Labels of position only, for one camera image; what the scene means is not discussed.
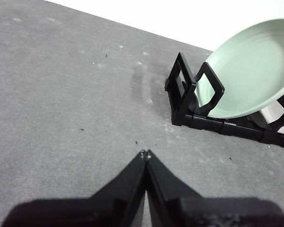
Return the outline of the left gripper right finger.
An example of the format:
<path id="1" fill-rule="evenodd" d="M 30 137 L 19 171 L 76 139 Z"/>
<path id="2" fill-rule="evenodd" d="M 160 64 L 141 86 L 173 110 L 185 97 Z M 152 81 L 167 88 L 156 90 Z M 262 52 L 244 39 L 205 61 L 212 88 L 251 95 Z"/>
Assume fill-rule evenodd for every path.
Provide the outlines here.
<path id="1" fill-rule="evenodd" d="M 284 227 L 284 212 L 256 197 L 203 197 L 146 152 L 147 193 L 156 227 Z"/>

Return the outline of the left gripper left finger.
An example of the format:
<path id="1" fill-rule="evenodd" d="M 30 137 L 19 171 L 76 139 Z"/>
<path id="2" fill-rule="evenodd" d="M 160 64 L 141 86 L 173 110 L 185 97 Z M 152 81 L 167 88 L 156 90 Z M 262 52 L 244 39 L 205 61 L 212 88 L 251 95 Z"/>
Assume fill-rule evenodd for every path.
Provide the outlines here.
<path id="1" fill-rule="evenodd" d="M 4 227 L 129 227 L 145 194 L 145 151 L 86 198 L 37 199 L 15 206 Z"/>

